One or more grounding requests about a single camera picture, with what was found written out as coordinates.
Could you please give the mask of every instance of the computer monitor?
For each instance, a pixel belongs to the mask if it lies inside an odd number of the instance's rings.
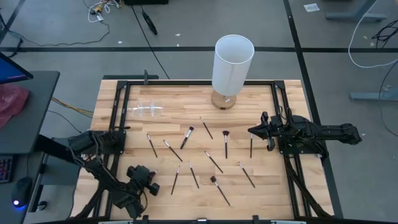
[[[33,75],[0,53],[0,84],[32,79]]]

